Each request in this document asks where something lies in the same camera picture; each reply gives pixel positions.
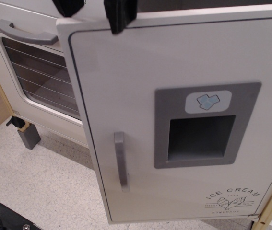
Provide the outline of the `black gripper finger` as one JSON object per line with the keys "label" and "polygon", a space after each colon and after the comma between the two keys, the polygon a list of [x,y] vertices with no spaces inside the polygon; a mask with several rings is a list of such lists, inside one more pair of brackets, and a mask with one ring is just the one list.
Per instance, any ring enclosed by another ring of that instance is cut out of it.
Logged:
{"label": "black gripper finger", "polygon": [[85,4],[85,0],[52,0],[56,9],[63,17],[72,17]]}
{"label": "black gripper finger", "polygon": [[120,34],[137,17],[137,0],[104,0],[113,35]]}

